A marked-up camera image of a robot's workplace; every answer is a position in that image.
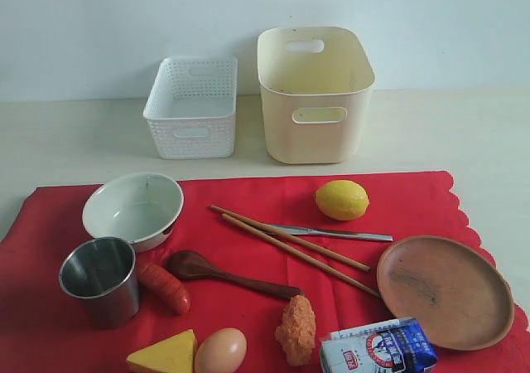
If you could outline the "yellow lemon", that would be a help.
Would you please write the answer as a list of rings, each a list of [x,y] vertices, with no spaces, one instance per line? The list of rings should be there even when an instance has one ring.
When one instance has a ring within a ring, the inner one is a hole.
[[[351,180],[334,180],[315,193],[319,210],[334,220],[354,220],[368,209],[369,196],[365,189]]]

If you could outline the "red sausage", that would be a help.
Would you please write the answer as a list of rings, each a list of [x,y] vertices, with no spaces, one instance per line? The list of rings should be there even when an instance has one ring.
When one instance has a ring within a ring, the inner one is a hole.
[[[140,284],[157,295],[175,314],[190,311],[189,292],[177,277],[150,261],[139,261],[136,270]]]

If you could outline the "yellow cheese wedge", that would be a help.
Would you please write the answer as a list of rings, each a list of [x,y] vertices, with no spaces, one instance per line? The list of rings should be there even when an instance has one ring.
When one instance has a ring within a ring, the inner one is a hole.
[[[192,373],[197,340],[192,329],[130,354],[131,372]]]

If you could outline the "blue white milk carton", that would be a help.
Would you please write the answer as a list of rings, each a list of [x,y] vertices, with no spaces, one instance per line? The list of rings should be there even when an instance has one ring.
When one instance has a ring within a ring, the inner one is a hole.
[[[321,339],[325,373],[430,372],[438,356],[414,317],[351,327]]]

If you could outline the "silver metal knife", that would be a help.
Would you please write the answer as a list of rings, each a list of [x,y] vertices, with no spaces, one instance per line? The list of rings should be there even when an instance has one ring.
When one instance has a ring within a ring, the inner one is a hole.
[[[379,242],[393,242],[393,237],[391,235],[380,235],[380,234],[370,234],[370,233],[359,233],[352,232],[347,230],[325,230],[311,227],[303,227],[296,225],[273,225],[269,224],[272,228],[281,230],[290,235],[296,236],[328,236],[335,238],[343,238],[350,240],[371,240]]]

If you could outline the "red table cloth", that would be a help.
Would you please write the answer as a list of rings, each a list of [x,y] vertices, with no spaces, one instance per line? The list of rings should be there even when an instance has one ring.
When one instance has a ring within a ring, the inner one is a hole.
[[[390,234],[439,235],[480,249],[445,171],[354,176],[369,194],[369,208],[340,228]],[[236,178],[183,181],[185,203],[170,237],[146,252],[158,264],[192,249],[229,272],[301,288],[324,336],[342,328],[383,321],[389,311],[377,298],[223,220],[213,206],[267,223],[332,228],[316,208],[314,191],[324,177]],[[284,302],[229,283],[186,284],[191,309],[174,315],[149,292],[138,314],[122,327],[98,330],[80,304],[62,292],[59,269],[88,239],[81,212],[94,186],[37,188],[1,244],[1,369],[4,372],[125,372],[127,356],[185,330],[199,340],[236,327],[248,340],[243,372],[287,372],[274,332]]]

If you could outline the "white perforated plastic basket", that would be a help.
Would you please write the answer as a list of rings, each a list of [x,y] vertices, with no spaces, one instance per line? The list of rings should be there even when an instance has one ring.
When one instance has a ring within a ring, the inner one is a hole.
[[[228,157],[234,152],[238,61],[162,60],[143,118],[163,159]]]

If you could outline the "white ceramic bowl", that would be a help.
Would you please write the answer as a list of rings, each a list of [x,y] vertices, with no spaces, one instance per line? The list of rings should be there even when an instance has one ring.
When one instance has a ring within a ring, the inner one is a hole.
[[[175,180],[135,172],[99,187],[84,204],[82,222],[92,237],[117,237],[141,253],[167,240],[183,205],[184,193]]]

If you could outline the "upper wooden chopstick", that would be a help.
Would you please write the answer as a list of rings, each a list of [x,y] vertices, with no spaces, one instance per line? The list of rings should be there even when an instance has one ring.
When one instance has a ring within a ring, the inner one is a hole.
[[[288,240],[297,245],[302,245],[306,247],[307,249],[317,251],[327,257],[331,257],[332,259],[340,261],[341,263],[347,264],[356,269],[360,269],[363,272],[367,273],[370,270],[370,267],[366,264],[363,264],[357,260],[348,258],[342,254],[334,252],[333,250],[327,249],[323,246],[311,243],[308,240],[304,240],[300,237],[290,235],[284,230],[275,229],[271,225],[258,222],[256,220],[250,219],[249,217],[242,216],[238,213],[229,211],[219,206],[211,205],[210,209],[213,211],[219,212],[222,215],[222,217],[226,219],[227,221],[232,222],[236,226],[243,228],[248,232],[252,232],[259,237],[265,238],[265,236],[268,236],[271,239],[274,239],[273,236],[275,235],[278,238],[281,238],[282,240]]]

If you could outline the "wooden chopstick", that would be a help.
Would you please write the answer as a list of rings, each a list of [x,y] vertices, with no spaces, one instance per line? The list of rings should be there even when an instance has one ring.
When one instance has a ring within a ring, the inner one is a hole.
[[[210,209],[213,211],[219,212],[222,215],[222,217],[226,219],[227,221],[232,222],[236,226],[243,228],[248,232],[252,232],[259,237],[265,238],[265,236],[268,236],[271,239],[274,239],[273,236],[275,235],[278,238],[281,238],[282,240],[288,240],[297,245],[302,245],[306,247],[307,249],[317,251],[327,257],[331,257],[332,259],[340,261],[341,263],[347,264],[356,269],[360,269],[363,272],[367,273],[370,270],[370,267],[366,264],[363,264],[357,260],[348,258],[342,254],[334,252],[333,250],[327,249],[323,246],[311,243],[308,240],[304,240],[300,237],[290,235],[284,230],[275,229],[271,225],[258,222],[256,220],[250,219],[249,217],[242,216],[238,213],[229,211],[219,206],[211,205]]]
[[[221,216],[222,216],[223,219],[227,220],[231,224],[234,224],[237,227],[239,227],[239,228],[241,228],[243,230],[246,230],[249,233],[252,233],[252,234],[256,235],[258,238],[260,238],[262,240],[266,240],[268,243],[270,243],[272,245],[275,245],[276,247],[286,251],[287,253],[295,255],[297,258],[307,262],[308,264],[312,264],[312,265],[316,266],[318,269],[320,269],[320,270],[322,270],[322,271],[324,271],[324,272],[326,272],[328,274],[331,274],[332,276],[335,276],[336,278],[338,278],[338,279],[340,279],[340,280],[342,280],[342,281],[344,281],[344,282],[346,282],[346,283],[348,283],[348,284],[350,284],[352,286],[355,286],[356,288],[364,290],[366,293],[369,293],[369,294],[373,295],[376,298],[381,298],[380,294],[376,290],[373,290],[372,288],[364,285],[363,283],[357,281],[356,279],[353,279],[353,278],[349,277],[348,275],[341,273],[339,270],[330,267],[328,264],[325,264],[325,263],[319,261],[318,259],[315,259],[315,258],[311,257],[308,254],[302,253],[300,250],[298,250],[298,249],[296,249],[294,247],[291,247],[290,245],[287,245],[287,244],[281,242],[280,240],[277,240],[277,239],[273,238],[272,236],[267,235],[264,232],[262,232],[262,231],[260,231],[260,230],[258,230],[256,228],[253,228],[252,226],[250,226],[248,224],[243,223],[240,220],[237,220],[237,219],[235,219],[235,218],[233,218],[231,216],[225,215],[225,214],[222,214]]]

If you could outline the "lower wooden chopstick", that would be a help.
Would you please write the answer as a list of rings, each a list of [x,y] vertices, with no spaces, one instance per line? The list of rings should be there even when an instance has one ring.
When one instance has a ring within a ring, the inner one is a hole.
[[[262,231],[260,231],[260,230],[258,230],[256,228],[253,228],[252,226],[250,226],[248,224],[243,223],[240,220],[237,220],[237,219],[235,219],[235,218],[233,218],[231,216],[225,215],[225,214],[222,214],[221,216],[222,216],[223,219],[227,220],[231,224],[234,224],[237,227],[239,227],[239,228],[241,228],[243,230],[246,230],[249,233],[252,233],[252,234],[256,235],[258,238],[260,238],[262,240],[266,240],[268,243],[270,243],[272,245],[275,245],[276,247],[286,251],[287,253],[295,255],[297,258],[307,262],[308,264],[312,264],[312,265],[316,266],[318,269],[320,269],[320,270],[322,270],[322,271],[324,271],[324,272],[326,272],[328,274],[331,274],[332,276],[335,276],[336,278],[338,278],[338,279],[340,279],[340,280],[342,280],[342,281],[344,281],[344,282],[346,282],[346,283],[348,283],[348,284],[350,284],[352,286],[355,286],[356,288],[364,290],[366,293],[369,293],[369,294],[373,295],[376,298],[381,298],[380,294],[376,290],[373,290],[372,288],[364,285],[363,283],[357,281],[356,279],[353,279],[353,278],[349,277],[348,275],[341,273],[339,270],[330,267],[328,264],[325,264],[325,263],[319,261],[318,259],[315,259],[315,258],[311,257],[308,254],[302,253],[300,250],[298,250],[298,249],[296,249],[294,247],[291,247],[290,245],[287,245],[287,244],[281,242],[280,240],[277,240],[277,239],[273,238],[272,236],[267,235],[264,232],[262,232]]]

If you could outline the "orange fried chicken piece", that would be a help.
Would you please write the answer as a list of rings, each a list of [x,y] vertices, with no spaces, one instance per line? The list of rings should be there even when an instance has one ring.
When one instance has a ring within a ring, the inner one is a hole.
[[[309,363],[316,346],[316,315],[308,298],[296,295],[290,299],[275,330],[275,338],[289,366]]]

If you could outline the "brown egg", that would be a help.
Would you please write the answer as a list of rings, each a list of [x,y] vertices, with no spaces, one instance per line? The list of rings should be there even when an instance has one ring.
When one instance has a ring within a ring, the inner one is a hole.
[[[246,352],[247,340],[239,329],[220,329],[200,344],[195,354],[194,372],[235,372]]]

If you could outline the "stainless steel cup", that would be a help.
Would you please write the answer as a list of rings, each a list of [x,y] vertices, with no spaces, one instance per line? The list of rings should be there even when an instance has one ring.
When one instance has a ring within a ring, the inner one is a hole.
[[[59,270],[62,291],[79,301],[93,326],[121,327],[139,310],[136,252],[125,240],[101,237],[83,243]]]

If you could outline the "brown wooden plate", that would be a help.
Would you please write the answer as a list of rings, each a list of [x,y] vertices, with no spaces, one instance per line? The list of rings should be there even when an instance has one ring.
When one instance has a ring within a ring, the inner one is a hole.
[[[499,271],[460,242],[417,235],[392,243],[377,285],[394,317],[414,317],[430,342],[458,351],[503,340],[514,321],[511,289]]]

